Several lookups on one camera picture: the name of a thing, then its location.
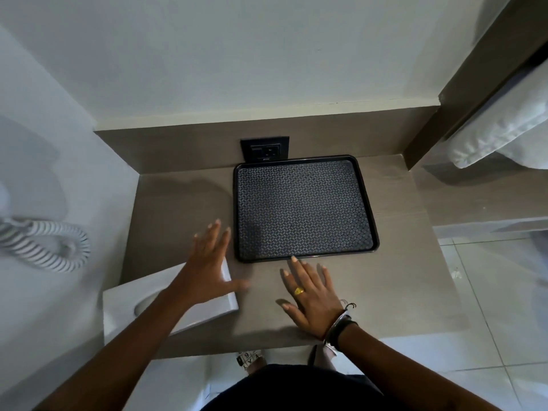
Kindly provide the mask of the person's black clothing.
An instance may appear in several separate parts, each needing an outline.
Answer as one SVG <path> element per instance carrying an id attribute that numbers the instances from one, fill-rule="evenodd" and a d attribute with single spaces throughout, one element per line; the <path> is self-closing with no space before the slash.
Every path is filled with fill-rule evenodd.
<path id="1" fill-rule="evenodd" d="M 267 365 L 201 411 L 392 411 L 363 378 L 305 365 Z"/>

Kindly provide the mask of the black wall power outlet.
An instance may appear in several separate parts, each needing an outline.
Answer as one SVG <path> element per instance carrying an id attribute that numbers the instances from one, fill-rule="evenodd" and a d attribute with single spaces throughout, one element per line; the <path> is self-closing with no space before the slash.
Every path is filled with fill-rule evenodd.
<path id="1" fill-rule="evenodd" d="M 246 138 L 239 141 L 244 163 L 262 163 L 289 158 L 289 136 Z"/>

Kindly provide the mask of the person's right hand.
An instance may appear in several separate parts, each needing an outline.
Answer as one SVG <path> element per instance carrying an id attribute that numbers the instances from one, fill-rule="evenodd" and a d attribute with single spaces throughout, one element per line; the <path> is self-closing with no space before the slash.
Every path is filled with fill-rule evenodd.
<path id="1" fill-rule="evenodd" d="M 299 329 L 307 332 L 318 340 L 323 337 L 332 325 L 333 321 L 343 312 L 342 303 L 335 293 L 325 289 L 323 277 L 319 264 L 314 267 L 306 262 L 306 269 L 312 280 L 312 290 L 303 291 L 298 288 L 299 280 L 297 273 L 288 261 L 290 271 L 282 270 L 282 279 L 289 294 L 293 297 L 292 304 L 298 305 L 305 314 L 305 320 L 293 320 Z"/>

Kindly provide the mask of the patterned white shoe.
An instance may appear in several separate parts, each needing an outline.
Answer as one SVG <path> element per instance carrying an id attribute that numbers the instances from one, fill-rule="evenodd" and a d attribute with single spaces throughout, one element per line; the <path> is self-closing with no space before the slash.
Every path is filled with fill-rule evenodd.
<path id="1" fill-rule="evenodd" d="M 258 369 L 266 365 L 263 350 L 237 352 L 236 359 L 238 365 L 244 369 L 248 375 L 255 373 Z"/>

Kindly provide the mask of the person's right forearm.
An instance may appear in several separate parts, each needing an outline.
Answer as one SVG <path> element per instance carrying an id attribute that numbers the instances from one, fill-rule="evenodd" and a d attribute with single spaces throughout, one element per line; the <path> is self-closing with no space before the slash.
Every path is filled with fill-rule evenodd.
<path id="1" fill-rule="evenodd" d="M 501 411 L 380 342 L 355 322 L 346 322 L 335 347 L 384 394 L 412 411 Z"/>

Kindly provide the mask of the person's left hand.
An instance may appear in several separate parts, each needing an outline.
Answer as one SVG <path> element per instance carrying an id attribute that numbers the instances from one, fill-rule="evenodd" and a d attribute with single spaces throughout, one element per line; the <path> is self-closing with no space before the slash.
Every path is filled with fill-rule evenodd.
<path id="1" fill-rule="evenodd" d="M 231 230 L 227 227 L 223 231 L 222 263 L 214 263 L 211 256 L 211 227 L 213 223 L 210 223 L 203 232 L 207 234 L 204 242 L 207 250 L 206 260 L 203 263 L 194 263 L 193 238 L 187 262 L 168 287 L 169 293 L 177 299 L 183 310 L 188 310 L 196 304 L 202 304 L 224 296 L 222 294 L 222 283 L 226 280 L 223 278 L 222 265 L 229 246 Z"/>

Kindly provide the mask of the white tissue box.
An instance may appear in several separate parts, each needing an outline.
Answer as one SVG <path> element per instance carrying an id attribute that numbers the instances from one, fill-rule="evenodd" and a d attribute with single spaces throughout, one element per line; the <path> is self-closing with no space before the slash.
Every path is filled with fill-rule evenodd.
<path id="1" fill-rule="evenodd" d="M 178 275 L 185 263 L 105 290 L 102 294 L 104 344 L 108 344 L 133 322 Z M 171 331 L 171 335 L 212 321 L 239 306 L 235 293 L 217 297 L 190 308 Z"/>

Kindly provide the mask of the person's left forearm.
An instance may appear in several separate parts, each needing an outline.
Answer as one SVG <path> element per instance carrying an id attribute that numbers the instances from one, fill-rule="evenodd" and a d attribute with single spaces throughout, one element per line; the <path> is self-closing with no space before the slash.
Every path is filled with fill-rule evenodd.
<path id="1" fill-rule="evenodd" d="M 146 367 L 183 315 L 205 298 L 160 292 L 130 325 L 32 411 L 122 411 Z"/>

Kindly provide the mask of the black patterned serving tray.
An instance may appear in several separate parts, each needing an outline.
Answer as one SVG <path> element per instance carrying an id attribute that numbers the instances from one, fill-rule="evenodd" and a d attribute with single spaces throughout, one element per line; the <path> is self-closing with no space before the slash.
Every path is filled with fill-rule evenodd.
<path id="1" fill-rule="evenodd" d="M 237 165 L 233 222 L 234 253 L 243 263 L 380 246 L 360 166 L 350 155 Z"/>

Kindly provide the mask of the folded white towel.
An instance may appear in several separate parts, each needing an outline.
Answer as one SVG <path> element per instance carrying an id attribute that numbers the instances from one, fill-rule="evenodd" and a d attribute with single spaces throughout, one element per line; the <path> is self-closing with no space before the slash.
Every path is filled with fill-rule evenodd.
<path id="1" fill-rule="evenodd" d="M 513 77 L 448 142 L 459 169 L 493 153 L 548 170 L 548 61 Z"/>

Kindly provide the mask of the silver bangle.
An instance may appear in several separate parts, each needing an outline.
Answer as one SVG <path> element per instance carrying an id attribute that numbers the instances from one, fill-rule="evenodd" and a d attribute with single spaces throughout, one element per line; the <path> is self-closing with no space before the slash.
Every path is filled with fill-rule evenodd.
<path id="1" fill-rule="evenodd" d="M 337 344 L 338 335 L 343 328 L 346 327 L 346 322 L 353 322 L 351 316 L 348 313 L 348 310 L 343 310 L 343 312 L 333 321 L 332 325 L 326 331 L 323 337 L 323 345 L 332 345 Z"/>

